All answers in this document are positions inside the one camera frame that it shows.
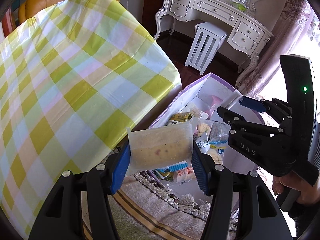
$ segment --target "curtain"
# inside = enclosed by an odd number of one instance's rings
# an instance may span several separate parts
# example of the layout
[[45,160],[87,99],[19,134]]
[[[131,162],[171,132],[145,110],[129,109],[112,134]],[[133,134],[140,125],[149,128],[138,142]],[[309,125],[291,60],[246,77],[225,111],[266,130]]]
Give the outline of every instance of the curtain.
[[320,21],[316,15],[313,17],[306,35],[310,41],[317,43],[320,47]]
[[286,1],[272,30],[273,42],[257,67],[240,82],[239,91],[243,95],[256,98],[280,68],[280,55],[290,54],[300,39],[307,34],[314,15],[307,0]]

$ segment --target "screw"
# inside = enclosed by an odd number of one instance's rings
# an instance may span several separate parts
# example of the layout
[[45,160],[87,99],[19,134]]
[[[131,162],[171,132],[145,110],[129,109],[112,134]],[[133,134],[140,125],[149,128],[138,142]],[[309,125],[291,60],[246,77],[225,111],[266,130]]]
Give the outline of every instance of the screw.
[[223,171],[223,166],[221,164],[217,164],[215,165],[214,169],[217,171]]
[[106,168],[106,166],[104,164],[99,164],[96,168],[98,171],[103,171]]
[[70,174],[71,174],[71,171],[64,171],[64,172],[62,173],[62,176],[63,176],[63,177],[69,177]]
[[256,171],[250,171],[249,174],[251,177],[254,177],[254,178],[258,177],[258,173]]

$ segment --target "snack package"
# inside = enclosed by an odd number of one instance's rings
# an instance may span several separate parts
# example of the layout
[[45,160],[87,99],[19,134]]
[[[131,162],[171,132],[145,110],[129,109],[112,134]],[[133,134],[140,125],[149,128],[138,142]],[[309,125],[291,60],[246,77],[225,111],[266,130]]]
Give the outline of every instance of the snack package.
[[193,117],[200,117],[203,119],[208,119],[209,115],[203,111],[201,111],[195,103],[189,102],[185,108],[182,110],[183,112],[190,112]]
[[207,153],[207,151],[210,149],[207,132],[204,132],[201,137],[196,139],[196,144],[201,153]]
[[158,168],[157,170],[161,172],[178,171],[187,166],[188,166],[188,163],[186,161],[183,161],[183,162],[176,163],[175,165]]
[[212,157],[212,159],[214,160],[214,162],[215,162],[216,164],[221,164],[221,165],[222,165],[223,155],[222,155],[222,154],[219,154],[216,149],[210,148],[210,149],[207,151],[207,154]]
[[171,116],[168,125],[182,123],[190,120],[192,115],[190,113],[178,113]]
[[131,132],[127,128],[131,158],[126,176],[182,161],[190,165],[197,122],[198,118],[194,117],[187,122],[143,131]]
[[193,178],[195,178],[195,172],[193,171],[192,167],[186,167],[182,170],[179,171],[174,171],[173,172],[173,182],[174,183],[185,183]]
[[220,155],[223,155],[224,150],[227,148],[227,144],[220,145],[220,146],[215,146],[213,144],[210,144],[210,148],[217,150]]
[[228,142],[229,130],[230,128],[225,123],[215,121],[211,127],[209,143],[216,146],[226,144]]
[[214,121],[199,118],[198,125],[197,125],[197,130],[198,130],[197,135],[201,136],[204,132],[207,132],[207,135],[209,135],[213,123]]
[[173,181],[173,171],[161,172],[161,171],[153,170],[153,172],[157,176],[158,179],[163,179],[166,181]]

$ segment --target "black handle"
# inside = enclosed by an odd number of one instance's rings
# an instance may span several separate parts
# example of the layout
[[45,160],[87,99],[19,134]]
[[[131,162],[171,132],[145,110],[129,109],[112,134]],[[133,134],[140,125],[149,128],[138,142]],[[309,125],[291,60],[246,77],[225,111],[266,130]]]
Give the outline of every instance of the black handle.
[[292,208],[292,205],[297,200],[299,195],[300,192],[298,190],[289,187],[284,187],[283,193],[277,196],[277,203],[281,210],[283,212],[288,212]]

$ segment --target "yellow checkered tablecloth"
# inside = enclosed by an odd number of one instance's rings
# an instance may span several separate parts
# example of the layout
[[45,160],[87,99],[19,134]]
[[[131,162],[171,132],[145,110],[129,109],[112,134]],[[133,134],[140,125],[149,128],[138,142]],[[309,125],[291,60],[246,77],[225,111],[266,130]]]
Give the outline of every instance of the yellow checkered tablecloth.
[[44,9],[0,54],[0,205],[27,239],[60,174],[99,163],[181,80],[116,0]]

